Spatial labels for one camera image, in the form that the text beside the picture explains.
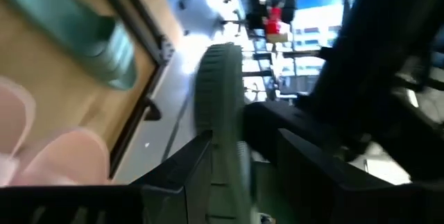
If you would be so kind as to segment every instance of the red object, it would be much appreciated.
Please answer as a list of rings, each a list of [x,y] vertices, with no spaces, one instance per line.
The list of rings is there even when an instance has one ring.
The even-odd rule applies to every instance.
[[[280,17],[282,14],[281,8],[271,8],[270,18],[266,23],[266,34],[279,34],[280,33]]]

